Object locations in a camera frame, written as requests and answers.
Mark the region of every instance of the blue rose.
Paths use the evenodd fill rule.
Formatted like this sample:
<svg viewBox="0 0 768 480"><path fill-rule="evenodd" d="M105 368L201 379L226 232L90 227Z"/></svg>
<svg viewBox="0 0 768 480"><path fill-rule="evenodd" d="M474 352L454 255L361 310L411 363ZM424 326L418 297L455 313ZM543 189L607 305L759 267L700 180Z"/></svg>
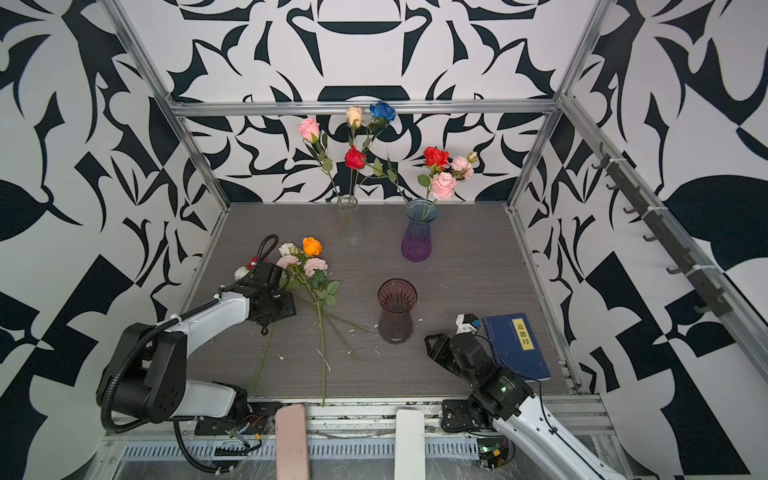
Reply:
<svg viewBox="0 0 768 480"><path fill-rule="evenodd" d="M393 121L395 120L395 109L383 101L379 101L379 103L371 105L371 115L375 118L383 118L386 121Z"/></svg>

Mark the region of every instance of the orange flower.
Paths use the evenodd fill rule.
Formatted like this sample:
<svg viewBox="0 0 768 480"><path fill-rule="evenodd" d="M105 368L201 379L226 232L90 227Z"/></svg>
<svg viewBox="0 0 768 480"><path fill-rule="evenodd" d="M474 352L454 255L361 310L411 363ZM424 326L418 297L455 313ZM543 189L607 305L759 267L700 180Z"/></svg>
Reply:
<svg viewBox="0 0 768 480"><path fill-rule="evenodd" d="M320 245L320 242L318 242L312 237L307 237L304 239L304 253L306 253L310 257L316 257L320 255L320 252L322 251L323 251L323 246Z"/></svg>

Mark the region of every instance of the red rose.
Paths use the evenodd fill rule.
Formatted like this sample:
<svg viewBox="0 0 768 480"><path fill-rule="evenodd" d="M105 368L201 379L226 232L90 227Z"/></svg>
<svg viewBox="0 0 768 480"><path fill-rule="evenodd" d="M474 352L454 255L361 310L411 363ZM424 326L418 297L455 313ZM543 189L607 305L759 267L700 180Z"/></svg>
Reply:
<svg viewBox="0 0 768 480"><path fill-rule="evenodd" d="M424 150L424 158L426 159L425 162L427 167L437 167L440 170L443 170L448 166L447 151L438 150L434 147L427 147L426 150Z"/></svg>
<svg viewBox="0 0 768 480"><path fill-rule="evenodd" d="M361 152L358 152L356 148L352 147L349 149L348 152L346 152L346 155L344 156L344 161L346 162L346 166L352 169L358 169L363 168L366 166L366 156L362 154Z"/></svg>

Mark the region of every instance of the black and white pattern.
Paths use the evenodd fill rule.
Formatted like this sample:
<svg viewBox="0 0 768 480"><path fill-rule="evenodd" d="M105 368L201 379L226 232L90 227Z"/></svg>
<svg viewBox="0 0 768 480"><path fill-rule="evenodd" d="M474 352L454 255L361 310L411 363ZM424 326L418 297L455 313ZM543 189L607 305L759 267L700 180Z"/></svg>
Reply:
<svg viewBox="0 0 768 480"><path fill-rule="evenodd" d="M765 2L619 0L574 90L764 316ZM518 204L586 386L658 478L764 478L768 386L567 119Z"/></svg>
<svg viewBox="0 0 768 480"><path fill-rule="evenodd" d="M425 148L438 147L452 156L476 151L480 164L472 178L456 187L455 199L507 200L543 119L538 113L399 115L379 135L368 157L384 165L389 159L405 195L413 198L425 194L416 180L425 171ZM205 117L191 118L189 125L231 201L331 201L333 186L298 133L301 121L289 115ZM346 194L346 118L321 116L318 122L329 132L329 152L336 162L333 183ZM362 172L372 173L370 168ZM355 195L360 201L402 201L387 179L366 180Z"/></svg>
<svg viewBox="0 0 768 480"><path fill-rule="evenodd" d="M180 308L218 203L94 0L0 6L2 476L62 478L104 430L122 330Z"/></svg>
<svg viewBox="0 0 768 480"><path fill-rule="evenodd" d="M551 98L594 6L594 0L123 3L180 101Z"/></svg>

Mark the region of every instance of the gray wood surface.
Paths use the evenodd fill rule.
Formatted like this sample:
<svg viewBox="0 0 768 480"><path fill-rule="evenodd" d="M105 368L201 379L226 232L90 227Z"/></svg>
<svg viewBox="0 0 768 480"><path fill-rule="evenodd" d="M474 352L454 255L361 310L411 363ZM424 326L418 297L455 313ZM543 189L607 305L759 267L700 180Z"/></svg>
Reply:
<svg viewBox="0 0 768 480"><path fill-rule="evenodd" d="M339 212L327 204L234 204L197 288L193 305L209 300L219 285L233 282L234 270L256 254L260 241L276 233L280 242L300 245L304 237L323 244L331 278L342 280L339 303L328 307L344 319L374 332L369 335L340 323L339 337L326 328L330 366L327 396L450 396L471 392L464 381L426 355L424 336L455 333L459 313L477 316L526 313L551 371L543 392L568 392L536 302L510 221L500 203L440 205L432 225L432 255L411 263L400 253L407 219L403 204L361 205L365 243L354 250L339 244ZM275 249L268 257L276 261ZM419 295L412 311L414 333L405 343L390 345L375 326L381 308L379 286L388 279L411 282ZM191 379L227 382L249 389L251 396L305 398L321 394L322 358L316 315L302 303L298 313L272 325L256 391L251 383L265 337L260 326L245 322L221 333L190 358Z"/></svg>

